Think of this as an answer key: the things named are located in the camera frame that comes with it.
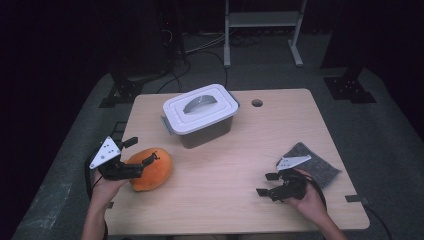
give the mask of white container lid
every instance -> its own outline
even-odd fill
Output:
[[[163,104],[172,130],[185,135],[236,114],[239,104],[220,84],[184,93]]]

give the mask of gray sponge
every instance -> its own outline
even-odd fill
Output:
[[[304,163],[297,165],[294,168],[302,169],[312,175],[321,189],[324,189],[333,179],[341,172],[334,168],[320,156],[312,152],[302,142],[297,143],[283,157],[300,157],[310,155],[312,158]]]

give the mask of plastic storage container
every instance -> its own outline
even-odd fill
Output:
[[[194,148],[228,133],[238,108],[222,85],[212,84],[167,100],[162,118],[185,148]]]

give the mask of white shelf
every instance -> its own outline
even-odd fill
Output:
[[[299,12],[244,12],[230,13],[229,27],[296,26]]]

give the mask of gray carpet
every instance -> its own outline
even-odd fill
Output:
[[[301,35],[299,52],[302,68],[294,65],[287,46],[288,37],[264,37],[249,48],[231,48],[228,90],[307,88],[312,92],[324,121],[352,179],[362,197],[387,224],[394,239],[422,239],[424,236],[424,144],[411,127],[384,83],[368,70],[359,80],[377,100],[373,104],[352,104],[333,100],[323,78],[339,76],[344,69],[321,70],[330,35]],[[186,37],[190,49],[210,41]],[[222,47],[208,49],[222,57]],[[187,57],[190,71],[164,87],[161,93],[187,92],[211,83],[225,83],[220,60],[210,53]],[[175,64],[176,75],[187,69]],[[172,74],[147,83],[142,94],[156,93]],[[116,122],[126,121],[131,104],[99,108],[113,81],[101,78],[82,107],[73,127],[46,176],[32,207],[21,222],[14,239],[78,239],[84,223],[88,199],[83,163],[90,151],[113,130]],[[369,214],[371,225],[364,231],[347,232],[350,239],[388,239],[382,224]],[[134,239],[165,239],[161,236]],[[322,239],[318,233],[298,234],[298,239]]]

